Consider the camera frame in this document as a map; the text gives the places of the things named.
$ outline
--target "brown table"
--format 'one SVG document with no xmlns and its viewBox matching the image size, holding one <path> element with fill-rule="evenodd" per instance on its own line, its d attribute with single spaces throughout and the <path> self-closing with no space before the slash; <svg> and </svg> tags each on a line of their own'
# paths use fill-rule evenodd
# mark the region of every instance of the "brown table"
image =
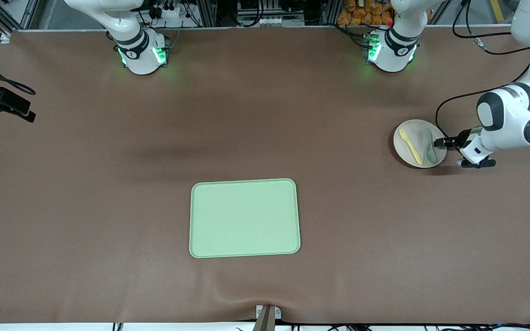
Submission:
<svg viewBox="0 0 530 331">
<path fill-rule="evenodd" d="M 530 54 L 448 29 L 421 42 L 385 74 L 335 29 L 185 31 L 139 77 L 103 33 L 14 33 L 0 72 L 38 91 L 37 117 L 0 114 L 0 322 L 242 320 L 271 303 L 288 322 L 530 323 L 530 148 L 416 170 L 390 143 Z M 477 98 L 445 107 L 444 129 L 478 124 Z M 190 256 L 195 183 L 280 177 L 298 187 L 298 253 Z"/>
</svg>

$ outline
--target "light green rectangular tray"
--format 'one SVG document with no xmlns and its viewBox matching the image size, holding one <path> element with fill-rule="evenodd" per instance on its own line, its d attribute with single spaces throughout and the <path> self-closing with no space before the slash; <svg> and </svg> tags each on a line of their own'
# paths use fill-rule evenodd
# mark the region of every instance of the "light green rectangular tray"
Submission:
<svg viewBox="0 0 530 331">
<path fill-rule="evenodd" d="M 300 225 L 293 180 L 199 183 L 191 190 L 193 257 L 293 254 L 298 249 Z"/>
</svg>

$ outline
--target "white plate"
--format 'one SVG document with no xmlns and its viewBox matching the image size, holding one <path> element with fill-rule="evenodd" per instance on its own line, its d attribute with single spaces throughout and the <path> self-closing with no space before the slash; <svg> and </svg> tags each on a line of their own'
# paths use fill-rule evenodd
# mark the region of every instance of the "white plate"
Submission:
<svg viewBox="0 0 530 331">
<path fill-rule="evenodd" d="M 400 138 L 400 127 L 404 128 L 404 131 L 406 131 L 406 135 L 408 135 L 408 139 L 410 139 L 410 142 L 412 143 L 418 154 L 422 157 L 422 165 L 416 163 L 416 160 L 414 159 L 410 148 L 408 148 L 408 144 L 406 144 L 406 141 Z M 431 134 L 433 135 L 432 141 L 428 141 L 425 133 L 425 128 L 431 130 Z M 441 132 L 433 123 L 423 120 L 410 120 L 400 124 L 398 128 L 396 128 L 396 132 L 394 133 L 394 148 L 396 149 L 396 153 L 398 153 L 400 158 L 411 166 L 415 166 L 418 168 L 433 168 L 439 163 L 443 162 L 445 156 L 447 155 L 446 147 L 435 147 L 434 150 L 435 155 L 437 156 L 437 162 L 430 163 L 429 160 L 426 158 L 426 149 L 428 144 L 432 144 L 435 140 L 439 138 L 444 138 L 443 132 Z"/>
</svg>

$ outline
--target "yellow tape strip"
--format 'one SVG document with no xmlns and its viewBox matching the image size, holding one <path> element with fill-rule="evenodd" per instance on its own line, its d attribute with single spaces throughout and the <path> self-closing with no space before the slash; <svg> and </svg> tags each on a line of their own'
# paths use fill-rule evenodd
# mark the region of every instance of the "yellow tape strip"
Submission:
<svg viewBox="0 0 530 331">
<path fill-rule="evenodd" d="M 502 14 L 502 9 L 500 9 L 500 4 L 498 3 L 498 0 L 490 0 L 490 3 L 492 4 L 492 9 L 494 9 L 494 16 L 496 16 L 496 21 L 498 21 L 498 23 L 504 21 L 504 15 Z"/>
</svg>

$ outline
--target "white robotic arm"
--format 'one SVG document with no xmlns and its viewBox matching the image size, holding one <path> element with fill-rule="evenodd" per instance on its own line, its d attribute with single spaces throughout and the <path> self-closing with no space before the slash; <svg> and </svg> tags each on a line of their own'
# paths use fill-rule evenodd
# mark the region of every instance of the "white robotic arm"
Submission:
<svg viewBox="0 0 530 331">
<path fill-rule="evenodd" d="M 392 0 L 397 15 L 387 31 L 376 30 L 374 49 L 369 53 L 370 62 L 383 71 L 395 73 L 412 61 L 416 43 L 427 25 L 427 8 L 443 0 Z"/>
<path fill-rule="evenodd" d="M 521 0 L 513 19 L 514 38 L 530 47 L 530 0 Z M 497 149 L 530 146 L 530 66 L 524 78 L 480 97 L 477 106 L 482 126 L 471 129 L 461 153 L 472 164 Z"/>
<path fill-rule="evenodd" d="M 118 44 L 122 62 L 133 73 L 146 75 L 166 64 L 164 35 L 141 27 L 134 13 L 143 0 L 65 0 L 71 8 L 83 12 L 103 25 Z"/>
</svg>

